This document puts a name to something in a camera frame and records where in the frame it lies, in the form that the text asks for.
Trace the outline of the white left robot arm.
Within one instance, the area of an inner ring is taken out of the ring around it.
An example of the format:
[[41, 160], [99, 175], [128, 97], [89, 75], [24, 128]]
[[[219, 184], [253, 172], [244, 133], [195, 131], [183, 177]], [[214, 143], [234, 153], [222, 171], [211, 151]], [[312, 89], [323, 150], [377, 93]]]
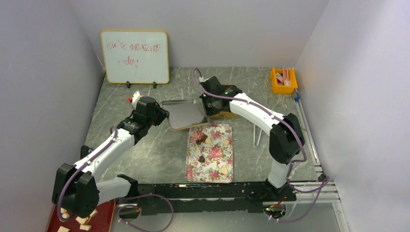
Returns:
[[143, 96], [131, 114], [110, 128], [109, 137], [96, 149], [84, 154], [75, 164], [62, 164], [55, 177], [52, 203], [63, 222], [61, 209], [72, 216], [88, 217], [96, 207], [113, 199], [132, 203], [138, 198], [137, 180], [120, 174], [100, 181], [106, 169], [145, 137], [152, 126], [160, 125], [169, 116], [152, 97]]

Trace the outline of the floral rectangular tray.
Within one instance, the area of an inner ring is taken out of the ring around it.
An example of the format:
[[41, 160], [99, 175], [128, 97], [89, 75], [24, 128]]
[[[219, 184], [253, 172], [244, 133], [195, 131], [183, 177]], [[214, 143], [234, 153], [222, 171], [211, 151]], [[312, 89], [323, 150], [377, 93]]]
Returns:
[[[211, 145], [196, 144], [206, 134], [212, 140]], [[204, 156], [206, 161], [200, 163], [198, 158]], [[189, 182], [231, 183], [234, 178], [233, 129], [228, 124], [212, 123], [189, 129], [185, 178]], [[228, 173], [220, 173], [226, 167]]]

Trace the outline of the gold chocolate tin box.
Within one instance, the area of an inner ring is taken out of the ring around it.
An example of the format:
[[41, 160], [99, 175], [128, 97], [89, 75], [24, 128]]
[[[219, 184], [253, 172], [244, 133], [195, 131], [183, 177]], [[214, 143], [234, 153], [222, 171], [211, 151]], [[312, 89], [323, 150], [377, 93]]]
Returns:
[[[211, 91], [211, 93], [216, 94], [216, 95], [220, 95], [220, 94], [222, 94], [222, 92], [224, 92], [225, 90], [227, 90], [230, 87], [236, 87], [236, 85], [223, 85], [223, 90], [213, 90], [213, 91]], [[234, 113], [229, 111], [228, 106], [221, 109], [220, 111], [212, 109], [208, 113], [208, 116], [210, 118], [238, 118], [237, 114], [234, 114]]]

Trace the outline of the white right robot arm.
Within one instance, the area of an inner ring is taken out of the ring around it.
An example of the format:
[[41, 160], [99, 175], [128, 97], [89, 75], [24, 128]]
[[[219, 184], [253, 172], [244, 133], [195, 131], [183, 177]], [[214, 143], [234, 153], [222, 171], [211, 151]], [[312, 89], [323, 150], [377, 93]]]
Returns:
[[296, 115], [283, 115], [258, 104], [236, 86], [226, 87], [217, 77], [198, 79], [200, 96], [205, 112], [213, 116], [221, 111], [239, 115], [269, 136], [269, 153], [273, 158], [272, 168], [267, 178], [266, 195], [276, 201], [284, 194], [290, 164], [301, 151], [305, 140]]

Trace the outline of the silver tin lid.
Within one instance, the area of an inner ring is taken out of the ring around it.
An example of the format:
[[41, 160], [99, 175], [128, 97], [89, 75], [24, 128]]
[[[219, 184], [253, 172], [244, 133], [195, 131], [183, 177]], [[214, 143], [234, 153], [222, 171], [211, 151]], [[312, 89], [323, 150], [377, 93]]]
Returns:
[[163, 101], [161, 106], [169, 112], [168, 122], [176, 131], [209, 123], [203, 105], [197, 100]]

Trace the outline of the metal tongs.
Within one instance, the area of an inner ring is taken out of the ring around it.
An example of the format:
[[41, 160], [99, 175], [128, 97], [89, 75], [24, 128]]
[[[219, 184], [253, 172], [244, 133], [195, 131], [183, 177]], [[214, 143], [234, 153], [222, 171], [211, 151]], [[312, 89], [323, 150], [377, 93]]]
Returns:
[[258, 147], [260, 144], [260, 139], [263, 130], [259, 128], [256, 124], [253, 127], [253, 147]]

